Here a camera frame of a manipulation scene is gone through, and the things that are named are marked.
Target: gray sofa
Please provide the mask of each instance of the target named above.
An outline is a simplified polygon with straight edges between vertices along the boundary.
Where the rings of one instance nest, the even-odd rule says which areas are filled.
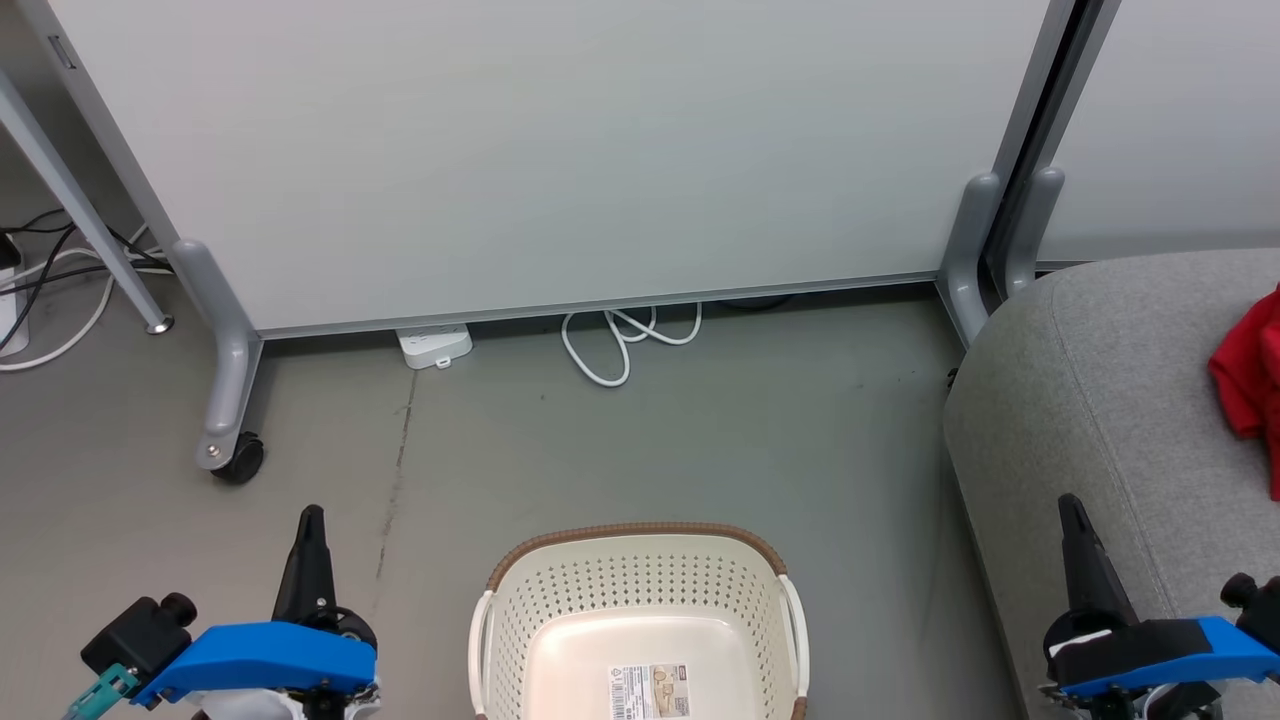
[[[1277,250],[1080,265],[1001,306],[965,357],[947,447],[1030,717],[1061,717],[1037,692],[1066,607],[1059,495],[1084,501],[1142,618],[1234,619],[1228,578],[1280,575],[1266,451],[1228,429],[1206,369],[1277,281]],[[1224,708],[1280,717],[1280,687],[1233,684]]]

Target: white power strip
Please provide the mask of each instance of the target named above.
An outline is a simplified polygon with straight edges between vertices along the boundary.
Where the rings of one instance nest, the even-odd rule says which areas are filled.
[[[0,287],[3,287],[4,281],[17,275],[22,272],[22,265],[17,268],[4,268],[0,269]],[[27,304],[27,291],[20,290],[10,295],[0,295],[0,338],[9,334],[13,329],[14,320],[18,319],[18,314],[22,313],[22,307]],[[13,355],[14,352],[20,352],[27,347],[31,337],[27,334],[27,320],[22,322],[22,327],[18,332],[13,334],[9,340],[9,345],[0,348],[0,357]]]
[[[471,333],[461,323],[396,331],[396,337],[404,351],[404,363],[415,370],[431,365],[443,370],[456,359],[471,352]]]

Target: white panel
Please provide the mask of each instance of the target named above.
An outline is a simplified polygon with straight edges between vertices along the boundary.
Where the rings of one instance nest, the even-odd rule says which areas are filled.
[[[933,272],[1036,0],[52,0],[259,328]]]
[[[1280,5],[1124,0],[1041,260],[1280,245]]]

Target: floor crack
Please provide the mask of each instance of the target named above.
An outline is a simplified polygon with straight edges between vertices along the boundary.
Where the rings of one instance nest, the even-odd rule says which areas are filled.
[[[408,425],[413,419],[413,396],[417,393],[417,372],[408,386],[408,402],[404,404],[404,424],[401,427],[401,446],[396,454],[396,482],[392,483],[392,493],[387,501],[387,516],[383,518],[383,546],[378,551],[378,571],[374,574],[374,584],[378,587],[374,593],[374,612],[378,612],[378,601],[381,600],[383,565],[387,561],[387,542],[392,536],[392,525],[396,523],[396,514],[399,510],[399,495],[404,487],[404,447],[408,445]]]

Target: white plastic basket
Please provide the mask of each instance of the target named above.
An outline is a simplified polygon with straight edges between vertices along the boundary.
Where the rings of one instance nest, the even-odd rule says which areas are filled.
[[[731,525],[607,525],[527,541],[494,570],[468,643],[481,719],[805,714],[800,597],[777,552]]]

